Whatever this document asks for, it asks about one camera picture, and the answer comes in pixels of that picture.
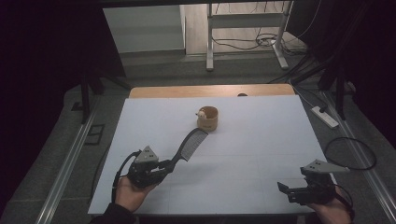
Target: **black curtain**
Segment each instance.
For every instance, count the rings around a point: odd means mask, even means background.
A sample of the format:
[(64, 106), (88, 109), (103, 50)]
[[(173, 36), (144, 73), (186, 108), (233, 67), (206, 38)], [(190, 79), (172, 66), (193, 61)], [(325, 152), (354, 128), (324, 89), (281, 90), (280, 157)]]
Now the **black curtain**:
[(0, 178), (3, 211), (82, 74), (125, 76), (99, 6), (0, 1)]

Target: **metal stand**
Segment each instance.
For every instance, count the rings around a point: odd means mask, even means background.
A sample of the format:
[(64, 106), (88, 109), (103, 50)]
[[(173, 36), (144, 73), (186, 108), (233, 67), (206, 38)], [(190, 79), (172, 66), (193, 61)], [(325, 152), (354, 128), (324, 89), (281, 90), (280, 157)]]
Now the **metal stand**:
[(273, 49), (282, 69), (289, 69), (288, 63), (282, 53), (282, 36), (289, 18), (292, 2), (289, 2), (283, 13), (257, 13), (257, 14), (233, 14), (213, 15), (212, 4), (207, 5), (207, 51), (206, 70), (213, 71), (213, 29), (221, 28), (253, 28), (253, 27), (279, 27), (275, 41), (272, 41)]

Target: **electrical outlet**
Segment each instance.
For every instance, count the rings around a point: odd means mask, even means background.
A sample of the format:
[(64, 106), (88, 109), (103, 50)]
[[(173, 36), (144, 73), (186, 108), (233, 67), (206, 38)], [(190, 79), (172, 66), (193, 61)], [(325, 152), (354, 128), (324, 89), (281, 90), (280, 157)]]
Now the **electrical outlet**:
[(327, 124), (327, 126), (329, 126), (331, 129), (338, 127), (338, 122), (335, 121), (335, 119), (330, 117), (330, 115), (328, 115), (326, 112), (320, 113), (319, 110), (320, 110), (320, 107), (318, 107), (318, 106), (315, 106), (311, 109), (311, 111), (316, 116), (318, 116), (318, 118), (320, 118), (323, 122), (325, 122)]

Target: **human hand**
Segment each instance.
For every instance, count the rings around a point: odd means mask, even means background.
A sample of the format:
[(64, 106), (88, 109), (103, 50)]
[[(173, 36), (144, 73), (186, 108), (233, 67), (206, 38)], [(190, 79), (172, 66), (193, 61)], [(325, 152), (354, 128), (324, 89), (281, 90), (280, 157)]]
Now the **human hand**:
[(115, 203), (128, 209), (131, 212), (136, 211), (145, 201), (146, 196), (152, 191), (156, 185), (151, 185), (140, 189), (133, 185), (128, 177), (122, 177), (117, 185)]
[[(335, 187), (335, 191), (341, 195), (341, 190)], [(310, 203), (308, 207), (312, 208), (317, 212), (323, 224), (349, 224), (352, 223), (350, 215), (347, 212), (346, 207), (343, 203), (337, 199), (333, 199), (331, 202), (326, 204)]]

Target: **white tabletop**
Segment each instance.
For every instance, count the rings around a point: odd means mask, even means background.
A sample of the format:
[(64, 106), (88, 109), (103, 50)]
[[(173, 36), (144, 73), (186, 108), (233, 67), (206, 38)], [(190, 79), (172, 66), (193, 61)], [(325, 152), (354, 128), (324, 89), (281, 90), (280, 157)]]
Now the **white tabletop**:
[[(219, 126), (188, 162), (152, 191), (137, 214), (292, 214), (311, 210), (289, 203), (277, 188), (306, 187), (300, 167), (326, 161), (297, 95), (127, 99), (89, 214), (103, 214), (115, 173), (134, 151), (150, 146), (171, 159), (196, 128), (205, 105), (219, 110)], [(131, 162), (124, 168), (127, 173)]]

